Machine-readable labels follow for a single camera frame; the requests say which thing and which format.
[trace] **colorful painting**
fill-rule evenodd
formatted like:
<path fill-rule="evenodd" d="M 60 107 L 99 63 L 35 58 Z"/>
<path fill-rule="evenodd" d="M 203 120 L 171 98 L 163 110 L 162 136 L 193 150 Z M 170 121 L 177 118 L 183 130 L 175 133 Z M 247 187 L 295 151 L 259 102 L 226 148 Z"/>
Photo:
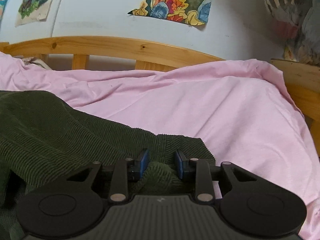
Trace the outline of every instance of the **colorful painting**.
<path fill-rule="evenodd" d="M 203 25 L 208 22 L 210 6 L 211 0 L 145 0 L 128 14 Z"/>
<path fill-rule="evenodd" d="M 5 6 L 7 4 L 7 1 L 8 0 L 0 0 L 0 24 L 1 24 L 1 21 L 2 21 L 2 15 L 4 13 L 4 9 L 5 9 Z"/>
<path fill-rule="evenodd" d="M 52 0 L 23 0 L 18 10 L 16 26 L 45 20 Z"/>

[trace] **mattress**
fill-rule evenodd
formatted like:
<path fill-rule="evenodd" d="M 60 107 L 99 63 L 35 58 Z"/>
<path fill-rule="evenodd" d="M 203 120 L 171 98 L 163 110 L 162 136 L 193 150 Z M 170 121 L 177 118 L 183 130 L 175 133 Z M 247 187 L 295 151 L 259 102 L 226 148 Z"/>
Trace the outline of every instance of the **mattress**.
<path fill-rule="evenodd" d="M 88 114 L 201 138 L 217 165 L 233 162 L 300 196 L 308 209 L 300 236 L 320 239 L 319 159 L 282 72 L 267 62 L 220 61 L 167 73 L 53 71 L 1 53 L 0 90 L 46 90 Z"/>

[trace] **poster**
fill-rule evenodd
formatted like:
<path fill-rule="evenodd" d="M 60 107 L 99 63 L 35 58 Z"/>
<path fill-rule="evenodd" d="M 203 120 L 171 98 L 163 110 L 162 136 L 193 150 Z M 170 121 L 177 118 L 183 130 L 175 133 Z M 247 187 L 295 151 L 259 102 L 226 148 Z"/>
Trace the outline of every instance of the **poster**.
<path fill-rule="evenodd" d="M 47 19 L 52 0 L 23 0 L 15 26 Z"/>
<path fill-rule="evenodd" d="M 1 24 L 1 21 L 2 21 L 2 16 L 3 16 L 4 9 L 5 9 L 5 6 L 7 4 L 7 1 L 8 0 L 0 0 L 0 24 Z"/>
<path fill-rule="evenodd" d="M 203 25 L 208 22 L 212 0 L 144 0 L 128 14 Z"/>

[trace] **wooden headboard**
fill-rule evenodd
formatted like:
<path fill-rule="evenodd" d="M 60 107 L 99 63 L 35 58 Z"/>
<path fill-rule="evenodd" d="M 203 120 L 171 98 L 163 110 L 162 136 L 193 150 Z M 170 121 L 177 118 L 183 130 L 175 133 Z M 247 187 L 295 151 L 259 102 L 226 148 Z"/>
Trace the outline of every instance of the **wooden headboard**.
<path fill-rule="evenodd" d="M 135 59 L 135 69 L 167 72 L 175 68 L 223 60 L 199 51 L 158 42 L 104 36 L 67 36 L 0 43 L 0 51 L 12 56 L 38 57 L 73 54 L 72 69 L 85 69 L 89 55 Z M 320 67 L 273 59 L 284 72 L 289 94 L 301 111 L 309 116 L 311 134 L 320 156 Z"/>

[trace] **green corduroy garment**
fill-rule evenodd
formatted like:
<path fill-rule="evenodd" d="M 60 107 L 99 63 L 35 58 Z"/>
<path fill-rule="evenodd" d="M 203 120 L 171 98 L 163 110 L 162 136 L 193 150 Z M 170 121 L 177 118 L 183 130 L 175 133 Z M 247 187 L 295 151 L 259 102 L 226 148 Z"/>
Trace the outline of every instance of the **green corduroy garment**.
<path fill-rule="evenodd" d="M 215 164 L 199 138 L 154 135 L 95 117 L 71 108 L 46 91 L 0 91 L 0 234 L 7 233 L 3 239 L 18 239 L 21 230 L 12 212 L 12 203 L 21 197 L 21 187 L 7 192 L 12 175 L 21 181 L 11 181 L 35 188 L 92 161 L 111 165 L 122 158 L 136 158 L 143 148 L 149 149 L 151 161 L 143 178 L 131 184 L 131 193 L 175 194 L 192 190 L 176 175 L 176 149 L 188 158 L 207 159 Z"/>

